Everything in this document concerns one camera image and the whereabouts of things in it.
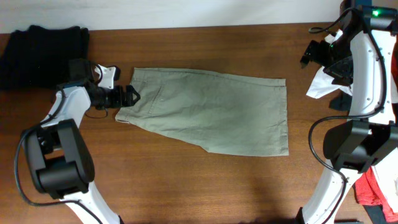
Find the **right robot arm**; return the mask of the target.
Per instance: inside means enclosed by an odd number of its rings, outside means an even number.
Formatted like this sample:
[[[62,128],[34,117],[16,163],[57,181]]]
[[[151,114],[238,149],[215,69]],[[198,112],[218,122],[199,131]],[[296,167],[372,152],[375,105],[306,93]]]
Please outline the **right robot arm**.
[[[397,10],[371,1],[343,1],[332,43],[311,41],[301,65],[315,62],[333,83],[351,87],[349,114],[325,134],[320,181],[295,223],[333,223],[351,186],[397,149],[391,63]]]

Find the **grey-green khaki shorts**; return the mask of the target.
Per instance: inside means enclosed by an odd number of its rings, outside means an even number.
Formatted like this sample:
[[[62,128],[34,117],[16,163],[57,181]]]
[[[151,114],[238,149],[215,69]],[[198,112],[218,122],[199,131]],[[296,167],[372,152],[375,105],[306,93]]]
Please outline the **grey-green khaki shorts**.
[[[286,156],[284,79],[185,68],[135,68],[140,94],[115,119],[146,131],[235,156]]]

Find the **folded black garment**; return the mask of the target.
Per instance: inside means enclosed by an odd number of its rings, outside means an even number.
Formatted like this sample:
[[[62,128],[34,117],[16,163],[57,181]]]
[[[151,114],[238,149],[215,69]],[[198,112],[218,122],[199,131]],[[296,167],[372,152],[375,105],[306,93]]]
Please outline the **folded black garment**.
[[[14,31],[1,55],[1,90],[55,88],[66,82],[70,60],[87,58],[89,30],[79,26]]]

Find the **red garment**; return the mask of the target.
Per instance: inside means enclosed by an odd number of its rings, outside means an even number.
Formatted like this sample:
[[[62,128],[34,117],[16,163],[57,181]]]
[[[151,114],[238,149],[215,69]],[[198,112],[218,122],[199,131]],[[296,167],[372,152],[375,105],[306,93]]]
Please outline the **red garment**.
[[[397,223],[397,149],[362,175],[354,189],[372,223]]]

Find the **dark teal garment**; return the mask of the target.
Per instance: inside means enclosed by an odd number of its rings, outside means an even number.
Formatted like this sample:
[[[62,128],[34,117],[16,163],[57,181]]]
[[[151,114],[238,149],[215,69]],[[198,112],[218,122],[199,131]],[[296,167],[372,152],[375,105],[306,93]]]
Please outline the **dark teal garment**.
[[[341,92],[337,97],[332,99],[329,108],[337,111],[349,111],[351,108],[352,96]]]

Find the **white crumpled garment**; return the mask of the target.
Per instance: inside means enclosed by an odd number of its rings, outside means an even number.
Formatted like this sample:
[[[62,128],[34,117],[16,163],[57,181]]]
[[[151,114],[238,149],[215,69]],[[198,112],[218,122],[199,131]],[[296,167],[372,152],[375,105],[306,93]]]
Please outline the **white crumpled garment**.
[[[332,42],[339,39],[342,34],[343,34],[343,31],[341,31],[339,29],[335,36],[333,36],[331,34],[326,36],[325,41],[327,43],[331,44]],[[350,87],[347,87],[347,86],[332,84],[333,77],[325,74],[323,72],[323,69],[324,69],[324,67],[321,67],[315,74],[315,76],[312,80],[312,83],[306,93],[307,96],[314,98],[314,99],[319,99],[319,98],[321,98],[335,90],[339,90],[339,89],[342,92],[348,94],[349,96],[352,96],[352,86],[353,85],[351,85]],[[392,103],[397,103],[396,84],[392,84],[392,87],[391,87],[391,100],[392,100]]]

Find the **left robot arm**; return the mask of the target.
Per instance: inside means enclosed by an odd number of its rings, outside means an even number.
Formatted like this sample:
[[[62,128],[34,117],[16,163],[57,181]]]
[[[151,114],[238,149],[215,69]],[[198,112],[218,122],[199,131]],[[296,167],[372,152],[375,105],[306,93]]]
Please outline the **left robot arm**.
[[[14,158],[14,177],[22,199],[34,207],[67,205],[82,223],[122,223],[101,196],[95,184],[95,166],[80,133],[90,108],[134,106],[141,96],[132,85],[116,85],[120,69],[104,67],[85,59],[68,63],[68,76],[56,87],[56,99],[48,115],[22,132],[16,152],[24,152],[36,190],[51,202],[33,202],[19,179],[19,158]]]

